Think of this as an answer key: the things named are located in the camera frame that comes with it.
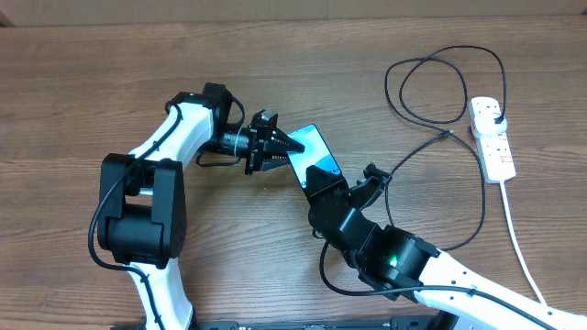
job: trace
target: white power strip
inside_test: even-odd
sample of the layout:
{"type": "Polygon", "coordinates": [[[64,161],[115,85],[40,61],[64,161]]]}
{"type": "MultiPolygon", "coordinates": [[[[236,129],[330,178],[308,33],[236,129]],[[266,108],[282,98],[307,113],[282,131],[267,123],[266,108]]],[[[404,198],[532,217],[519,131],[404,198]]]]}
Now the white power strip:
{"type": "Polygon", "coordinates": [[[471,116],[471,130],[475,136],[479,158],[482,162],[483,177],[486,182],[499,183],[500,185],[502,199],[504,201],[505,220],[510,237],[512,238],[515,253],[538,300],[546,306],[547,303],[544,297],[542,297],[542,293],[540,293],[534,279],[532,279],[524,257],[522,256],[522,251],[520,251],[520,247],[517,244],[512,216],[510,214],[510,206],[505,192],[505,182],[515,176],[512,150],[505,134],[507,122],[504,119],[501,124],[495,124],[494,119],[501,112],[499,103],[490,97],[475,97],[471,99],[469,114],[471,116]]]}

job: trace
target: green led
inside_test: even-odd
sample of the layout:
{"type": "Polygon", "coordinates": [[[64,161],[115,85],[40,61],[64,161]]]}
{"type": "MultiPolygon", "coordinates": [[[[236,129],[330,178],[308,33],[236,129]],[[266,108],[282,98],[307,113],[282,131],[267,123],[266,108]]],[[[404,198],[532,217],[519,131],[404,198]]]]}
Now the green led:
{"type": "Polygon", "coordinates": [[[397,266],[397,257],[393,256],[390,260],[389,260],[389,265],[392,267],[397,266]]]}

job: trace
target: wooden table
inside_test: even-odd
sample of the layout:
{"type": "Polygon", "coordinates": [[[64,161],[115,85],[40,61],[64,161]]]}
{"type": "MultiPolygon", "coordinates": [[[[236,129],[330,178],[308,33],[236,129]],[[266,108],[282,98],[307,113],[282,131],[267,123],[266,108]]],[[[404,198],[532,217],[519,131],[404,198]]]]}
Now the wooden table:
{"type": "MultiPolygon", "coordinates": [[[[126,153],[164,120],[179,91],[224,83],[247,107],[277,111],[292,131],[316,123],[350,181],[369,162],[390,169],[433,132],[405,123],[383,94],[393,62],[452,44],[497,52],[508,78],[510,143],[518,176],[507,183],[520,247],[547,302],[587,314],[587,18],[585,16],[219,23],[0,29],[0,328],[104,329],[143,311],[125,273],[87,252],[100,163],[126,153]]],[[[501,100],[499,68],[476,50],[442,58],[465,74],[470,96],[501,100]]],[[[392,74],[392,94],[409,70],[392,74]]],[[[462,105],[458,76],[427,64],[406,102],[434,118],[462,105]]],[[[465,117],[454,128],[470,143],[465,117]]],[[[372,319],[435,311],[405,299],[350,298],[318,275],[322,242],[289,167],[185,173],[189,228],[183,285],[200,320],[372,319]]],[[[466,266],[534,298],[507,233],[499,188],[487,219],[451,253],[466,266]]],[[[479,172],[447,141],[418,154],[393,179],[401,228],[446,247],[480,217],[479,172]]],[[[366,215],[382,226],[382,199],[366,215]]],[[[100,255],[110,260],[109,253],[100,255]]],[[[334,283],[366,289],[339,253],[334,283]]]]}

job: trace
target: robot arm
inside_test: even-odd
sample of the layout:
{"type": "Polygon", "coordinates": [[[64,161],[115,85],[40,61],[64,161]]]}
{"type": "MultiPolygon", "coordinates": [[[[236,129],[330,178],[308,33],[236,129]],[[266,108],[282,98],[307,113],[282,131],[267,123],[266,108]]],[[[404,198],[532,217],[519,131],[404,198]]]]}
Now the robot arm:
{"type": "MultiPolygon", "coordinates": [[[[310,225],[327,242],[323,256],[331,245],[375,291],[445,311],[442,317],[451,320],[427,329],[587,328],[586,317],[543,306],[487,280],[416,235],[391,225],[381,229],[361,211],[380,196],[391,175],[370,164],[365,179],[349,187],[315,126],[290,136],[305,145],[305,153],[291,153],[290,160],[310,203],[310,225]],[[316,153],[306,154],[310,150],[322,151],[315,158],[316,153]]],[[[321,275],[331,289],[356,293],[332,286],[322,269],[321,275]]]]}
{"type": "Polygon", "coordinates": [[[98,242],[112,252],[116,262],[144,274],[152,292],[151,300],[143,278],[129,271],[147,316],[146,323],[137,329],[195,327],[194,308],[183,291],[178,257],[187,227],[183,171],[196,151],[245,158],[245,173],[252,174],[287,164],[287,151],[304,150],[277,128],[277,115],[267,117],[264,110],[254,115],[247,127],[241,127],[242,108],[243,118],[228,123],[234,100],[224,85],[213,83],[207,83],[201,94],[178,93],[166,105],[167,119],[145,143],[128,155],[109,154],[102,163],[100,203],[104,207],[97,220],[98,242]],[[159,147],[141,160],[140,156],[161,140],[159,147]],[[105,198],[127,171],[130,173],[123,183],[105,198]],[[151,205],[127,203],[125,196],[138,194],[152,196],[151,205]]]}

